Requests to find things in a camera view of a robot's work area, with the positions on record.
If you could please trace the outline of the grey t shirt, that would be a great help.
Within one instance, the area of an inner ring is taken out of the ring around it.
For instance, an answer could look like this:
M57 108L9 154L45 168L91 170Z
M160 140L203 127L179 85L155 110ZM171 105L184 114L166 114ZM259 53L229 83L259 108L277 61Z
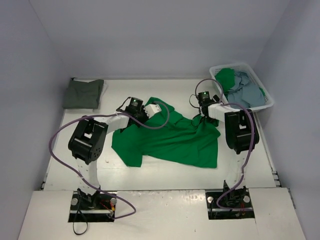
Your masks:
M63 109L98 109L104 83L102 79L89 82L70 80L63 98Z

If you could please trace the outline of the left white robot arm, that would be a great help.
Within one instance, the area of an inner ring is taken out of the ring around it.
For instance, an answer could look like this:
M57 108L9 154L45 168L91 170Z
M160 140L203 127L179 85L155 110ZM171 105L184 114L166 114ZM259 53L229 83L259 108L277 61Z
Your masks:
M73 132L68 149L76 159L78 171L84 179L77 190L80 208L83 210L94 210L100 204L100 193L97 189L101 188L98 180L98 158L101 156L105 144L106 136L115 131L123 132L131 125L145 123L149 118L144 111L143 101L139 98L130 97L128 106L122 110L116 110L116 116L108 117L106 120L97 118L84 119L79 121Z

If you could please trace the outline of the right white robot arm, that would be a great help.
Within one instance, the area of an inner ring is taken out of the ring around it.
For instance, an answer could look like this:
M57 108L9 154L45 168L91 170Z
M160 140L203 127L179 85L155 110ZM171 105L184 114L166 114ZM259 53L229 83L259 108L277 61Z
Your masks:
M208 91L195 95L199 113L207 120L217 120L224 123L225 141L227 146L237 155L246 154L244 160L233 161L232 179L225 180L228 187L216 200L220 209L227 211L247 211L248 208L232 207L239 201L236 190L245 191L245 173L252 151L259 143L260 136L254 120L253 112L236 102L223 103L219 97L211 98Z

